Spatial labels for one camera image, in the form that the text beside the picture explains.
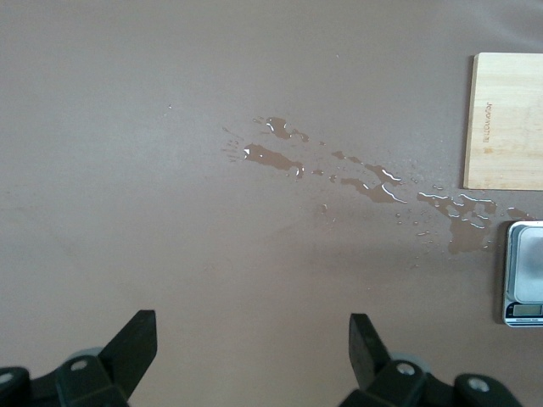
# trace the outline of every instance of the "bamboo board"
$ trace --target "bamboo board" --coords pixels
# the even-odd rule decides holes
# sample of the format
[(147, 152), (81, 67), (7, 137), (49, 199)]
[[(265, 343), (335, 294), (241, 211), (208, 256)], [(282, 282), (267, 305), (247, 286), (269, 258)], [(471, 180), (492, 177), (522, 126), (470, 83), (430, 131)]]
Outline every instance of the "bamboo board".
[(543, 190), (543, 54), (475, 56), (464, 187)]

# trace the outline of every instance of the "puddle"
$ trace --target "puddle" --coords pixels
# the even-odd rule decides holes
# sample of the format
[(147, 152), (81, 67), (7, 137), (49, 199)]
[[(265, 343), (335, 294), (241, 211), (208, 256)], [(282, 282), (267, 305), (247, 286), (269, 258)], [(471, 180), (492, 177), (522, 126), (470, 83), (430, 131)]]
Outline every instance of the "puddle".
[(513, 220), (535, 220), (535, 217), (517, 208), (508, 208), (507, 214)]
[(292, 137), (299, 137), (302, 142), (309, 142), (309, 136), (307, 136), (305, 133), (301, 133), (296, 129), (288, 132), (287, 121), (285, 119), (281, 119), (280, 117), (270, 117), (266, 120), (266, 125), (275, 137), (282, 138), (283, 140), (290, 140)]
[(304, 176), (304, 165), (299, 161), (291, 161), (284, 155), (268, 150), (258, 144), (250, 144), (244, 147), (245, 159), (262, 165), (270, 165), (278, 170), (289, 171), (296, 169), (296, 178)]
[(366, 195), (373, 202), (378, 204), (393, 204), (398, 202), (400, 204), (407, 204), (406, 201), (398, 199), (391, 191), (389, 191), (384, 183), (379, 184), (376, 187), (370, 188), (364, 182), (355, 178), (342, 178), (341, 185), (352, 185), (356, 188), (356, 191), (362, 195)]
[(359, 158), (355, 157), (355, 156), (352, 156), (352, 157), (346, 157), (344, 154), (343, 154), (343, 151), (335, 151), (332, 153), (332, 156), (334, 156), (336, 159), (348, 159), (351, 163), (355, 163), (355, 164), (363, 164)]
[(401, 178), (395, 177), (390, 174), (382, 165), (366, 164), (364, 166), (373, 174), (375, 174), (382, 183), (388, 182), (395, 187), (401, 184)]

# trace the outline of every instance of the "tabletop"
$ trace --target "tabletop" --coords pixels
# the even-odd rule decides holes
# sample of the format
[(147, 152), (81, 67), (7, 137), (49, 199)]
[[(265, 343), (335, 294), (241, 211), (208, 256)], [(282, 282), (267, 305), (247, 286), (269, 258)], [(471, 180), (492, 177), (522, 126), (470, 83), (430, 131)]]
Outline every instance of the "tabletop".
[(367, 313), (539, 406), (543, 331), (500, 306), (543, 192), (462, 188), (473, 56), (543, 53), (519, 3), (0, 2), (0, 365), (156, 309), (132, 405), (331, 406)]

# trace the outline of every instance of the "kitchen scale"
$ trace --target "kitchen scale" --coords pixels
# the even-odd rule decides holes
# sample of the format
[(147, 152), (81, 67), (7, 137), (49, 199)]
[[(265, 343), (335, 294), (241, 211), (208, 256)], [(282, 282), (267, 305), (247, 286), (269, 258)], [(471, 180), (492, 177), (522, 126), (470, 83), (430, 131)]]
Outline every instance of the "kitchen scale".
[(519, 221), (507, 231), (503, 320), (543, 326), (543, 221)]

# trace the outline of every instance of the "screw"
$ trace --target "screw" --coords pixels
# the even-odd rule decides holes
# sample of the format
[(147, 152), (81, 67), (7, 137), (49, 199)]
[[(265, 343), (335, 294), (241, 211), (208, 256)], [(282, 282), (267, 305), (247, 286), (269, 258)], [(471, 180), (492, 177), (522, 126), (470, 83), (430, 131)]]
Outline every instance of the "screw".
[(413, 376), (415, 374), (415, 368), (407, 363), (399, 363), (396, 369), (402, 375)]
[(488, 383), (485, 382), (483, 379), (479, 379), (478, 377), (470, 377), (469, 379), (467, 379), (467, 384), (473, 390), (476, 390), (478, 392), (486, 393), (490, 391)]
[(13, 373), (4, 373), (3, 375), (0, 376), (0, 384), (7, 383), (13, 378), (14, 378)]

